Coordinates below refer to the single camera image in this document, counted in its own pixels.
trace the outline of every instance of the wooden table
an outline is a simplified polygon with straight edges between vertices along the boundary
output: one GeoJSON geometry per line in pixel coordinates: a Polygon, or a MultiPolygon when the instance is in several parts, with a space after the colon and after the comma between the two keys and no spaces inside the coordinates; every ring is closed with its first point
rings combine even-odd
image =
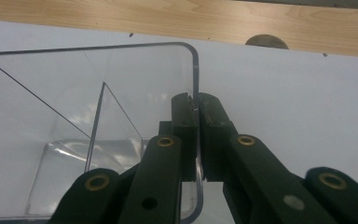
{"type": "Polygon", "coordinates": [[[358,9],[228,0],[0,0],[0,21],[236,44],[275,35],[290,49],[358,56],[358,9]]]}

